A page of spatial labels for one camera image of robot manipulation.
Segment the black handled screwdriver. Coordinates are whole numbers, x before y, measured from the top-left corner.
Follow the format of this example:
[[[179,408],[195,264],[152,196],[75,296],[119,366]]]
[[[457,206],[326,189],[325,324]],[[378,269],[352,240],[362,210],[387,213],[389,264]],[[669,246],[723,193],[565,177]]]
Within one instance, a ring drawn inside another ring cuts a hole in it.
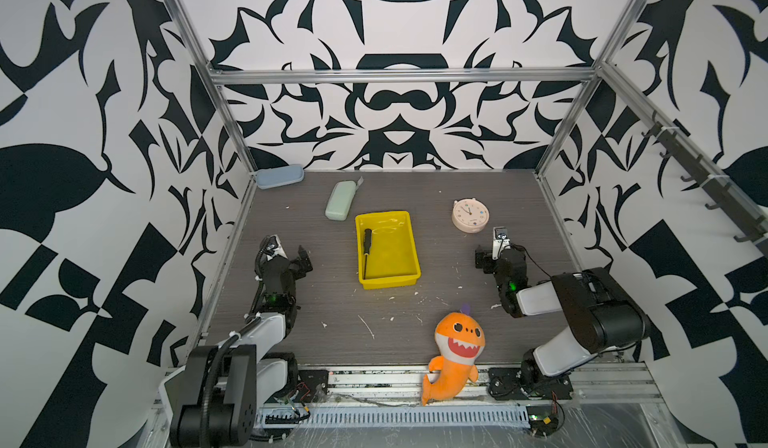
[[[370,228],[364,230],[363,238],[363,279],[367,278],[368,260],[372,248],[373,231]]]

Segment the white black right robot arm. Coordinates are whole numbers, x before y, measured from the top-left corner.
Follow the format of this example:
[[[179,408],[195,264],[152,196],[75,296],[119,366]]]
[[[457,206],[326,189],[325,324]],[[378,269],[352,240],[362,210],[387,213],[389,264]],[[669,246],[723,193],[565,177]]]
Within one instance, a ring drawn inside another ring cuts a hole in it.
[[[512,317],[560,312],[567,322],[548,342],[525,352],[519,367],[488,371],[488,393],[496,400],[568,399],[574,370],[604,353],[634,348],[649,335],[648,316],[605,268],[530,285],[520,248],[478,247],[474,263],[494,278],[501,307]]]

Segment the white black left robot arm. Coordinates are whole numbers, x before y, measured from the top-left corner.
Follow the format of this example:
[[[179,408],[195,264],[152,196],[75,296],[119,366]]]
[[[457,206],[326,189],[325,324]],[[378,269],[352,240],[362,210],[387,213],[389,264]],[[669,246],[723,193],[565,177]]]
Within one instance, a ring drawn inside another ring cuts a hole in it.
[[[304,248],[291,258],[277,235],[262,239],[254,259],[256,294],[245,325],[216,344],[195,347],[186,364],[161,384],[172,447],[243,446],[255,438],[263,404],[290,394],[298,384],[295,356],[273,348],[294,328],[296,282],[312,270]]]

